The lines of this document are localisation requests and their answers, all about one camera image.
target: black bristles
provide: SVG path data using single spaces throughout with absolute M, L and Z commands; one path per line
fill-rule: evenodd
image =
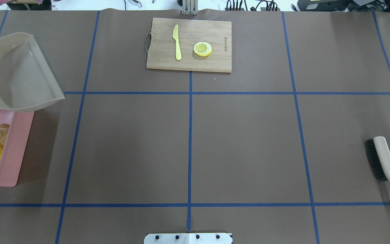
M 387 178 L 383 172 L 382 165 L 380 163 L 379 156 L 377 154 L 376 145 L 373 139 L 369 139 L 365 142 L 367 148 L 367 156 L 370 161 L 371 169 L 373 170 L 376 180 L 379 182 L 387 181 Z

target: lemon half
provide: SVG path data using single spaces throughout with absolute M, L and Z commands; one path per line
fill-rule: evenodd
M 201 57 L 209 56 L 212 53 L 210 43 L 199 42 L 194 46 L 194 52 Z

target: yellow knife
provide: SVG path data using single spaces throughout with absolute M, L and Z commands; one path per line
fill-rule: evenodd
M 178 43 L 178 25 L 175 25 L 172 37 L 175 40 L 175 59 L 181 60 L 180 43 Z

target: cleaning brush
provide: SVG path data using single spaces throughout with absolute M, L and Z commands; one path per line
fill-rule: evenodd
M 368 159 L 374 176 L 379 182 L 390 182 L 390 151 L 386 139 L 382 136 L 367 140 Z

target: wooden cutting board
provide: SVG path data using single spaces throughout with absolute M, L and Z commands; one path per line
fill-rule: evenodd
M 175 59 L 172 31 L 178 24 L 181 60 Z M 231 22 L 153 18 L 147 68 L 231 73 Z M 212 45 L 212 54 L 200 57 L 195 43 Z

